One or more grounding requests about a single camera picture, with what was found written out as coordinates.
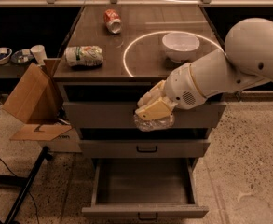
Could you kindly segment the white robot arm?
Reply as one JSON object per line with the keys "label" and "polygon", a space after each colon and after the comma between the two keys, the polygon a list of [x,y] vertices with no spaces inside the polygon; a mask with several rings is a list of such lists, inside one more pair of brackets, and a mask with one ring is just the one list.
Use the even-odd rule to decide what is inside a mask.
{"label": "white robot arm", "polygon": [[174,108],[191,109],[219,93],[273,82],[273,21],[250,18],[234,25],[225,49],[174,69],[138,102],[143,120],[163,119]]}

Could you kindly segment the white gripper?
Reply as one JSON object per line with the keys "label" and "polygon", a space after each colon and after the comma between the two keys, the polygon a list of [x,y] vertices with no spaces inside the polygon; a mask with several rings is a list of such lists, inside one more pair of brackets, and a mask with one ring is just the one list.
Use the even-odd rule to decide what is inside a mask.
{"label": "white gripper", "polygon": [[203,105],[207,98],[195,84],[191,63],[174,69],[166,79],[159,81],[137,103],[136,115],[145,121],[163,119],[177,106],[192,109]]}

